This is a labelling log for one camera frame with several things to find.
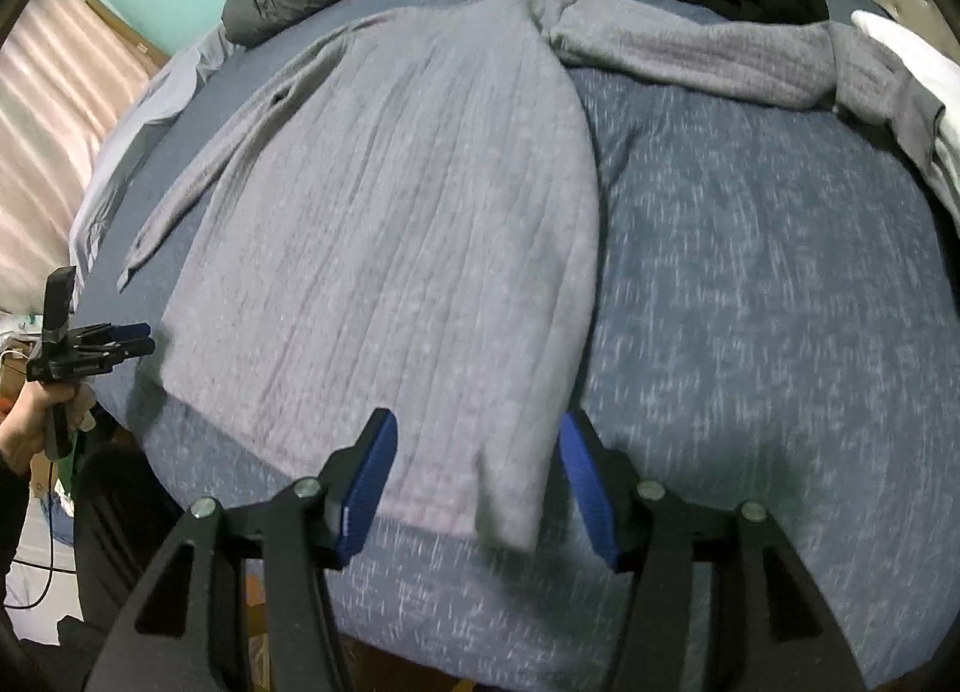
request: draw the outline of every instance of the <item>white floor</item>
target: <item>white floor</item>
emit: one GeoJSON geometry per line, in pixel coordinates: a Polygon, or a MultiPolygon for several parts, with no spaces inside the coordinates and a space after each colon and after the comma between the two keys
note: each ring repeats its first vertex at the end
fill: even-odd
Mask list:
{"type": "MultiPolygon", "coordinates": [[[[44,567],[50,564],[50,529],[43,518],[40,501],[31,499],[27,521],[20,536],[16,558],[35,562],[44,567]]],[[[74,569],[73,549],[54,542],[54,566],[74,569]]],[[[7,577],[6,606],[30,604],[43,592],[47,571],[14,563],[7,577]]],[[[77,600],[77,579],[66,573],[54,573],[50,591],[43,602],[31,610],[8,610],[13,629],[21,638],[38,643],[57,643],[56,622],[66,615],[80,618],[77,600]]]]}

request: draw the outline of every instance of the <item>human hand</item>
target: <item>human hand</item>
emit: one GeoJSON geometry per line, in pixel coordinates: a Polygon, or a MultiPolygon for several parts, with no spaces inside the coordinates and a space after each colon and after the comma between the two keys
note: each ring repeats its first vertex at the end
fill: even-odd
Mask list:
{"type": "Polygon", "coordinates": [[[0,421],[0,456],[18,475],[30,470],[30,460],[43,450],[47,411],[54,405],[66,404],[67,424],[78,429],[83,417],[96,403],[87,384],[41,384],[28,382],[10,414],[0,421]]]}

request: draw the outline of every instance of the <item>blue bedsheet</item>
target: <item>blue bedsheet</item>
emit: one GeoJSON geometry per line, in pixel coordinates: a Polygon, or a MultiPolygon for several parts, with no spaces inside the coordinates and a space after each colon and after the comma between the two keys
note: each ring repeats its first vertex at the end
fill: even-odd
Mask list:
{"type": "MultiPolygon", "coordinates": [[[[78,324],[160,320],[206,200],[122,295],[121,259],[179,171],[262,82],[353,17],[431,1],[344,0],[227,61],[143,161],[78,324]]],[[[717,20],[700,7],[644,1],[717,20]]],[[[832,113],[597,70],[571,76],[592,128],[606,223],[574,401],[605,441],[686,498],[769,505],[868,681],[913,668],[960,607],[960,318],[949,224],[941,228],[886,137],[868,139],[832,113]]],[[[251,343],[251,358],[269,347],[251,343]]],[[[96,390],[183,504],[202,493],[226,505],[260,500],[288,481],[132,364],[96,390]]],[[[362,555],[330,576],[346,633],[455,676],[551,692],[598,687],[627,586],[589,551],[557,467],[531,556],[377,520],[362,555]]]]}

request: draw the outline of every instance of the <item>metal screw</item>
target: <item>metal screw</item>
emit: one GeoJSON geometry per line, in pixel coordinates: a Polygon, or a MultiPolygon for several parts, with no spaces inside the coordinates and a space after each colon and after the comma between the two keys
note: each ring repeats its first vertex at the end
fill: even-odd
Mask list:
{"type": "Polygon", "coordinates": [[[316,497],[320,494],[320,481],[316,478],[301,478],[294,484],[294,494],[301,500],[316,497]]]}
{"type": "Polygon", "coordinates": [[[767,520],[767,510],[760,503],[744,503],[740,512],[747,521],[752,521],[754,524],[767,520]]]}
{"type": "Polygon", "coordinates": [[[651,503],[656,503],[658,500],[664,499],[666,496],[666,489],[664,485],[659,481],[640,481],[637,484],[637,494],[640,494],[640,499],[649,500],[651,503]]]}
{"type": "Polygon", "coordinates": [[[217,510],[217,501],[212,497],[200,497],[197,502],[190,505],[190,513],[193,513],[198,519],[212,516],[214,510],[217,510]]]}

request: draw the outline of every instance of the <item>pink curtain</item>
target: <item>pink curtain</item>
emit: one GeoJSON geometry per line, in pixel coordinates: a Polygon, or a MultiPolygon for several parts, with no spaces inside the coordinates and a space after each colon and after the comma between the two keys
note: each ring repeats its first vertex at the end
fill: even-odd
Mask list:
{"type": "Polygon", "coordinates": [[[155,68],[85,0],[30,0],[0,48],[0,310],[40,313],[107,132],[155,68]]]}

